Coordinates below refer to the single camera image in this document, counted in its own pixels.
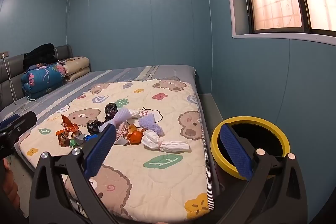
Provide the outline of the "person's left hand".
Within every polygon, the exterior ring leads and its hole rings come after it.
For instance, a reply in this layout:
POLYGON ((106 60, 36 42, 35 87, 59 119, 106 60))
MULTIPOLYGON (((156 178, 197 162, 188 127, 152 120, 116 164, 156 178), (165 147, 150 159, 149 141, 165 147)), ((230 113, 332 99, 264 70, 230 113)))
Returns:
POLYGON ((5 167, 5 178, 1 183, 2 189, 5 192, 7 198, 13 205, 15 210, 20 208, 20 197, 18 195, 18 185, 14 181, 14 173, 10 168, 10 164, 7 159, 3 159, 5 167))

